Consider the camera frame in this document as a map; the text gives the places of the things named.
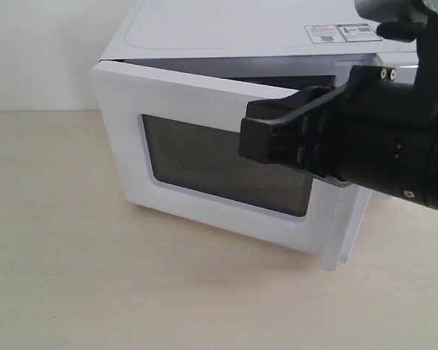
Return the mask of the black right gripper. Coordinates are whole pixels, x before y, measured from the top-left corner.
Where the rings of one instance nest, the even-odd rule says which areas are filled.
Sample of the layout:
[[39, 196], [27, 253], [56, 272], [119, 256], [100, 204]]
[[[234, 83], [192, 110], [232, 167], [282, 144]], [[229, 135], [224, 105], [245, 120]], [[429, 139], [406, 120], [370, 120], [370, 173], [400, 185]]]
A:
[[355, 66], [346, 85], [312, 118], [283, 117], [335, 87], [310, 86], [247, 104], [239, 156], [374, 190], [423, 190], [438, 136], [438, 68], [419, 68], [413, 84], [394, 69]]

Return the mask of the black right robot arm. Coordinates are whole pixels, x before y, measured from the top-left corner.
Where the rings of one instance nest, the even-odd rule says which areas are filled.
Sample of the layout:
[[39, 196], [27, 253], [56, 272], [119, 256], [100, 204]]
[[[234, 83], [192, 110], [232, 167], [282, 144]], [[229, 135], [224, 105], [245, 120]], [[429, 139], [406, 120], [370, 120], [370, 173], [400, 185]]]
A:
[[394, 75], [354, 66], [340, 87], [250, 102], [239, 155], [438, 211], [438, 79], [409, 85]]

